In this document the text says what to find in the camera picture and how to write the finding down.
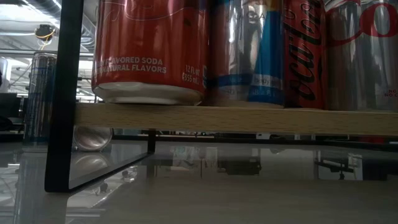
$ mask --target black metal frame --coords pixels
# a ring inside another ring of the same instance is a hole
[[[70,163],[72,155],[72,137],[76,108],[76,88],[78,81],[78,66],[80,58],[80,37],[83,17],[84,0],[62,1],[60,37],[58,44],[57,72],[55,76],[55,91],[53,94],[53,110],[50,127],[49,148],[45,170],[45,190],[47,192],[73,192],[90,185],[100,179],[123,170],[155,153],[156,141],[178,142],[223,142],[249,144],[309,144],[342,147],[380,148],[378,145],[347,144],[344,142],[320,141],[278,141],[256,139],[200,139],[200,138],[162,138],[156,137],[156,131],[150,130],[147,138],[137,137],[136,140],[148,141],[148,150],[129,164],[114,168],[107,174],[90,180],[72,189],[69,188]]]

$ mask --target coca-cola can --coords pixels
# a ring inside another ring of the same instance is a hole
[[[285,0],[285,106],[327,109],[326,12],[323,0]]]
[[[330,108],[398,110],[398,0],[326,4]]]
[[[281,108],[284,102],[280,0],[215,0],[210,74],[219,106]]]
[[[208,7],[208,0],[100,0],[93,91],[109,103],[201,102]]]

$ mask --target blue and silver can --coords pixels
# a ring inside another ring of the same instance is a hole
[[[47,151],[57,54],[36,52],[25,117],[24,151]]]
[[[280,0],[215,1],[210,33],[214,104],[283,106],[281,9]]]

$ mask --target metal can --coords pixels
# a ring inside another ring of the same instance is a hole
[[[73,142],[78,150],[85,152],[102,151],[112,137],[112,128],[75,126],[73,130]]]
[[[32,60],[25,116],[24,151],[47,151],[57,54],[36,52]]]
[[[330,1],[332,110],[398,110],[398,1]]]
[[[101,0],[93,91],[110,103],[201,102],[207,8],[208,0]]]
[[[327,109],[323,0],[285,0],[285,106]]]
[[[279,0],[215,1],[210,83],[216,105],[257,102],[282,107],[281,7]]]

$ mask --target silver can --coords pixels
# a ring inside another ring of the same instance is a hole
[[[398,110],[398,0],[326,4],[330,109]]]
[[[25,116],[24,151],[47,151],[56,67],[57,54],[34,54]]]
[[[221,106],[283,105],[282,3],[217,0],[211,12],[210,86]]]
[[[73,130],[73,142],[78,150],[85,152],[102,151],[112,137],[112,128],[75,126]]]

